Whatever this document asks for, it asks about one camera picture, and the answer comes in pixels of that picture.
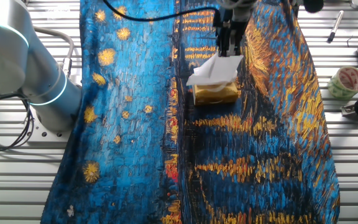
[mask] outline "metal grate table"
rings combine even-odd
[[[334,42],[327,44],[326,40],[340,10],[345,11],[343,20]],[[71,79],[79,82],[79,0],[32,0],[29,2],[29,11],[35,26],[56,29],[72,36],[76,50]],[[341,186],[339,223],[358,224],[358,122],[343,118],[340,112],[342,105],[358,100],[358,94],[350,102],[336,101],[326,88],[328,80],[340,67],[358,67],[358,11],[350,7],[349,0],[327,1],[323,11],[318,14],[308,14],[301,7],[298,21],[316,65],[324,100]],[[68,44],[44,34],[39,34],[39,37],[56,60],[61,62],[67,54]],[[0,141],[3,144],[13,142],[21,132],[20,123],[24,116],[25,109],[19,100],[0,101]],[[65,143],[44,141],[0,153],[0,224],[39,223],[64,148]]]

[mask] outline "silver metal bracket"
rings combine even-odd
[[[358,121],[358,114],[354,111],[354,105],[341,107],[341,112],[343,117]]]
[[[31,112],[34,116],[34,130],[29,139],[29,143],[40,144],[45,142],[62,142],[66,143],[70,137],[71,131],[58,132],[58,131],[49,131],[46,129],[41,122],[39,121],[36,111],[31,108]]]

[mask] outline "folded cloth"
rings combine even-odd
[[[158,17],[213,0],[110,1]],[[41,223],[336,223],[316,71],[289,0],[259,0],[233,105],[186,87],[212,11],[138,23],[81,0],[83,102]]]

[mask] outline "yellow star pattern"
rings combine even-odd
[[[84,121],[86,123],[92,123],[93,121],[98,118],[98,115],[94,113],[94,107],[93,106],[87,106],[84,112]]]
[[[113,49],[106,49],[98,53],[99,64],[102,66],[110,65],[114,62],[116,51]]]

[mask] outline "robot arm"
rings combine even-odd
[[[81,89],[41,43],[21,0],[0,0],[0,95],[22,93],[51,131],[68,131]]]
[[[257,0],[217,0],[221,5],[221,21],[216,28],[216,45],[220,57],[241,54],[241,40],[247,29],[253,5]],[[318,12],[324,6],[323,0],[290,0],[298,17],[299,5],[304,4],[308,12]]]

